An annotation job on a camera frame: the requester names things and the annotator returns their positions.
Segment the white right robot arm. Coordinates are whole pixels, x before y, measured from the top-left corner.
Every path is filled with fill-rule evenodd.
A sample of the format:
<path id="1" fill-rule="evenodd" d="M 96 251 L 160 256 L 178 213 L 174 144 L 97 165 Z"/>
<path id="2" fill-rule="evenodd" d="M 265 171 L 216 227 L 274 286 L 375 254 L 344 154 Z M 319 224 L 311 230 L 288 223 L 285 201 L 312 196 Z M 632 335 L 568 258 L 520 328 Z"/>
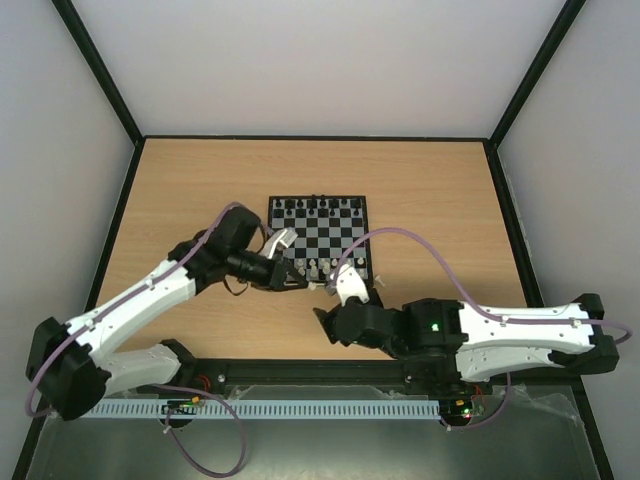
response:
<path id="1" fill-rule="evenodd" d="M 455 392 L 495 375 L 562 368 L 574 375 L 613 371 L 619 352 L 601 326 L 600 298 L 585 294 L 550 308 L 496 309 L 422 299 L 399 309 L 377 296 L 314 311 L 329 341 L 379 350 L 407 363 L 431 363 L 438 384 Z"/>

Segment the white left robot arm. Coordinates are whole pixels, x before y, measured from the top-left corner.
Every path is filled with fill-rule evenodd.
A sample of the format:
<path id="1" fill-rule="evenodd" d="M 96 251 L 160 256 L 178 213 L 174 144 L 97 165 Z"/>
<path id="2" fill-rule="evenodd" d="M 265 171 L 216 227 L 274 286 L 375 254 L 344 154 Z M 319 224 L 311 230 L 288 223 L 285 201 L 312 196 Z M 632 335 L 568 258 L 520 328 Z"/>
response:
<path id="1" fill-rule="evenodd" d="M 120 346 L 165 311 L 228 277 L 263 291 L 307 287 L 283 254 L 296 237 L 292 227 L 271 232 L 242 204 L 229 204 L 208 229 L 178 243 L 120 295 L 64 323 L 53 317 L 41 322 L 26 366 L 27 396 L 40 394 L 63 419 L 74 420 L 124 390 L 187 386 L 196 359 L 180 342 L 169 339 L 129 352 Z"/>

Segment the black chess pieces row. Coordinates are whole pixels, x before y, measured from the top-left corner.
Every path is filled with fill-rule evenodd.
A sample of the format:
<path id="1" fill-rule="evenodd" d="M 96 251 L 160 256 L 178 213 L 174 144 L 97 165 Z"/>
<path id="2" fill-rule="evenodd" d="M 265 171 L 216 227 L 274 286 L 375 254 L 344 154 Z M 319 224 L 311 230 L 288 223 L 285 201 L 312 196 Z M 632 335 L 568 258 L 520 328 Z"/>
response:
<path id="1" fill-rule="evenodd" d="M 348 195 L 271 196 L 268 218 L 362 218 L 366 216 L 366 197 Z"/>

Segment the black and silver chessboard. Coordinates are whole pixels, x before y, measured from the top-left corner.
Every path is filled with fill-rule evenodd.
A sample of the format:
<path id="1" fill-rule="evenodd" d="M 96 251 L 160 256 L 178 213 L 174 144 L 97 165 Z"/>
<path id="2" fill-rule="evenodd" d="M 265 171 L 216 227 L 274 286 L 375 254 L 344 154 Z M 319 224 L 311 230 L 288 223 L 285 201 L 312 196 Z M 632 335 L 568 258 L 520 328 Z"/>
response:
<path id="1" fill-rule="evenodd" d="M 272 219 L 268 218 L 268 225 L 272 230 L 294 228 L 298 234 L 295 243 L 285 250 L 284 256 L 294 267 L 304 267 L 306 278 L 310 282 L 324 283 L 328 275 L 322 272 L 322 266 L 329 264 L 333 270 L 343 252 L 350 248 L 360 237 L 368 233 L 368 211 L 366 202 L 366 216 L 362 218 L 298 218 Z M 318 277 L 311 278 L 309 270 L 312 265 L 318 268 Z"/>

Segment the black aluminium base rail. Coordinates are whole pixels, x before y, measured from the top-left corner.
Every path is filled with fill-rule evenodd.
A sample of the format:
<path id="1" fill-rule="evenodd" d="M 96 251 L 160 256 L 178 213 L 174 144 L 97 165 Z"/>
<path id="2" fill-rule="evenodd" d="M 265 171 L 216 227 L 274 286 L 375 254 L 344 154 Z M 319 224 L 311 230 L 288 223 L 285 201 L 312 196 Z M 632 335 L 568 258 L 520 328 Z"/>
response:
<path id="1" fill-rule="evenodd" d="M 464 399 L 505 384 L 490 380 L 465 382 L 442 377 L 433 364 L 397 360 L 240 360 L 199 359 L 191 386 L 224 394 L 240 386 L 372 386 L 432 399 Z"/>

